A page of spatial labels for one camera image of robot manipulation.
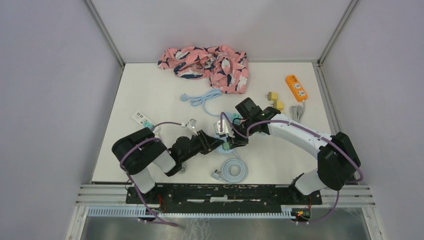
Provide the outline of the green adapter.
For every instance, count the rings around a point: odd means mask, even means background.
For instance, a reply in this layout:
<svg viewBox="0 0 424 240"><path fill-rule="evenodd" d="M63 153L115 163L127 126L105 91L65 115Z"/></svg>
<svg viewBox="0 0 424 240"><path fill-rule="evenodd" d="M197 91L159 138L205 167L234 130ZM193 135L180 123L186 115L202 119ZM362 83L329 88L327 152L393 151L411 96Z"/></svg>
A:
<svg viewBox="0 0 424 240"><path fill-rule="evenodd" d="M230 145L229 145L229 143L228 143L228 142L225 142L225 143L222 145L222 148L223 148L225 151L229 151L229 150L230 150Z"/></svg>

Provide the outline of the yellow plug adapter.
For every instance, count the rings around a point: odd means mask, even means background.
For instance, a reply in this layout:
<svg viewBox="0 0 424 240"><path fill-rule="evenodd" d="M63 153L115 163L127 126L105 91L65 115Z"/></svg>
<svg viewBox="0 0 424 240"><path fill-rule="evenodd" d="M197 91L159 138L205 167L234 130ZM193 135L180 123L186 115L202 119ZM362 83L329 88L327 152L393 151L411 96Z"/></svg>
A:
<svg viewBox="0 0 424 240"><path fill-rule="evenodd" d="M277 101L279 99L278 93L273 91L269 91L265 96L270 102Z"/></svg>
<svg viewBox="0 0 424 240"><path fill-rule="evenodd" d="M279 100L275 100L272 102L271 106L279 111L283 111L284 110L284 103L282 101Z"/></svg>

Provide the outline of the orange power strip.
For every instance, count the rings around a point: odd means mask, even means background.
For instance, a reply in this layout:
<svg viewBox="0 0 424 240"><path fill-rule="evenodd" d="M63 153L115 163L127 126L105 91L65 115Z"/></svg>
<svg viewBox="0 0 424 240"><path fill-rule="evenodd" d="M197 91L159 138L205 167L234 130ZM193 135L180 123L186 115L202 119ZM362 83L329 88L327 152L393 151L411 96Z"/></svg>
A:
<svg viewBox="0 0 424 240"><path fill-rule="evenodd" d="M305 102L307 100L308 94L294 74L288 75L285 78L285 83L298 103Z"/></svg>

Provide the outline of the round blue socket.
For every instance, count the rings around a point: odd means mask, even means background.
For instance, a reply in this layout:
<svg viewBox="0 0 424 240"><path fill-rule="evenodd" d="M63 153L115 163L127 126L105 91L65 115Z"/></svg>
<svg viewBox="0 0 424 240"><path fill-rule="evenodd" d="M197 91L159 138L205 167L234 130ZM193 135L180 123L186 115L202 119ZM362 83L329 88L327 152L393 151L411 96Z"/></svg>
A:
<svg viewBox="0 0 424 240"><path fill-rule="evenodd" d="M217 138L217 139L223 140L224 143L228 143L228 141L227 141L227 135L219 136L219 135L215 134L214 137ZM219 146L218 148L216 148L214 151L217 152L217 153L219 153L219 154L235 154L237 156L237 153L235 152L234 149L224 150L223 149L223 144L221 146Z"/></svg>

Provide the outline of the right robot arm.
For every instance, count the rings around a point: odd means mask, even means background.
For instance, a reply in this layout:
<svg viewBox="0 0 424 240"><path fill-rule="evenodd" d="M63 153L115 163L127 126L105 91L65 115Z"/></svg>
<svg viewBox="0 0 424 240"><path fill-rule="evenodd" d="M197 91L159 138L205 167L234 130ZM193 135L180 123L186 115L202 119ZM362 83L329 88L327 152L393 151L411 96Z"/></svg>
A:
<svg viewBox="0 0 424 240"><path fill-rule="evenodd" d="M289 189L289 199L302 204L312 192L329 188L339 191L347 183L361 182L361 162L350 138L343 132L332 135L313 130L296 122L280 110L268 106L261 109L247 97L236 110L242 121L234 125L222 112L215 123L215 132L226 136L230 149L244 147L255 133L281 138L309 153L317 161L316 169L302 173Z"/></svg>

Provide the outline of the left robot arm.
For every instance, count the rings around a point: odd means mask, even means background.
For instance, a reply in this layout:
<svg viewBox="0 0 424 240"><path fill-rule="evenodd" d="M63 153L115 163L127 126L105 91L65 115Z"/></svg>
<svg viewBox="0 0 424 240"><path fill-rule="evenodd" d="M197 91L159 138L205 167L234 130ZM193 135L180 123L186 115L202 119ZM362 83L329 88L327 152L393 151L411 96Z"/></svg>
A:
<svg viewBox="0 0 424 240"><path fill-rule="evenodd" d="M224 140L199 130L191 137L181 136L168 148L152 130L145 127L127 135L112 145L111 151L131 182L138 188L138 197L149 204L156 200L158 191L148 166L155 164L165 175L178 173L187 160L207 155L222 146Z"/></svg>

